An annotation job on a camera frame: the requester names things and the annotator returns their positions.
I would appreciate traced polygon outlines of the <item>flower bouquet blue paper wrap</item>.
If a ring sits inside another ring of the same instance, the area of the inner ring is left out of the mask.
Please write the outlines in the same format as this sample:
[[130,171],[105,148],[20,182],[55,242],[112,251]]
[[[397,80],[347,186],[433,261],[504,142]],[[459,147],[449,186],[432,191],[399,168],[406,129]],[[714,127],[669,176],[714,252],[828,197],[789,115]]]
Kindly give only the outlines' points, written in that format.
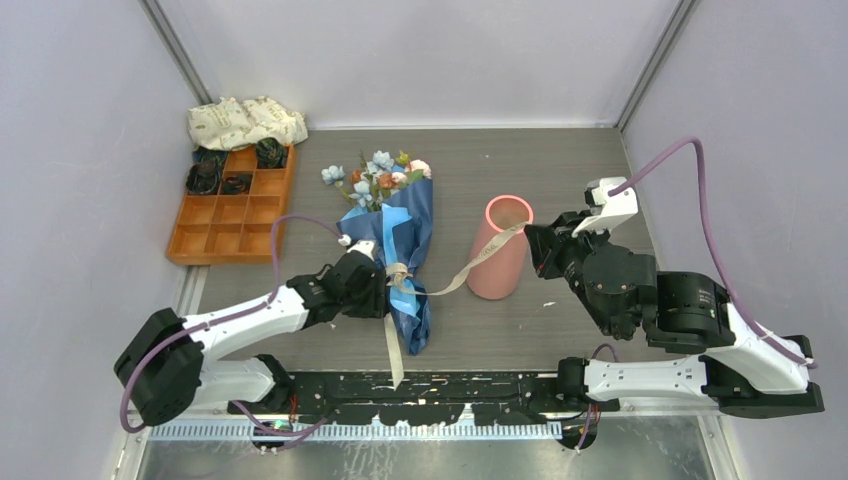
[[347,172],[340,165],[321,170],[321,179],[339,190],[351,209],[337,222],[354,243],[375,243],[381,268],[396,264],[400,272],[388,277],[388,307],[409,354],[429,343],[431,310],[426,289],[414,275],[425,262],[433,235],[434,184],[429,164],[401,151],[377,150],[360,156],[360,167]]

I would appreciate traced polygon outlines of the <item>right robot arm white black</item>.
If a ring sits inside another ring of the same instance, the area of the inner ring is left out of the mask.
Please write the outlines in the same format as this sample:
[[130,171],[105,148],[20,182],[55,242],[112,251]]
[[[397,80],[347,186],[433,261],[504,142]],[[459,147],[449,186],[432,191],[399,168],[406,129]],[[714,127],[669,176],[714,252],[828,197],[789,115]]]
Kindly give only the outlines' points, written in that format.
[[527,225],[538,277],[564,279],[599,331],[631,340],[644,330],[668,361],[560,360],[558,403],[577,411],[626,397],[710,400],[721,413],[771,419],[820,413],[820,387],[742,319],[728,291],[695,272],[660,271],[656,260],[610,242],[609,233],[579,232],[584,212],[550,225]]

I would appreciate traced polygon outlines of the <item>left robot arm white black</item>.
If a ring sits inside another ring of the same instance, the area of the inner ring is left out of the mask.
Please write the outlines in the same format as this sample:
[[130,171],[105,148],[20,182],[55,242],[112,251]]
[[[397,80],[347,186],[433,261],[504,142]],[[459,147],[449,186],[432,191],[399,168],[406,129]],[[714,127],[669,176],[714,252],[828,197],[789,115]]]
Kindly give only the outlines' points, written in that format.
[[269,413],[290,406],[294,380],[272,355],[242,361],[228,355],[339,314],[383,317],[386,276],[375,248],[372,241],[359,241],[319,273],[293,277],[268,296],[233,307],[185,317],[171,308],[152,314],[113,367],[124,387],[123,428],[139,432],[191,407],[220,402]]

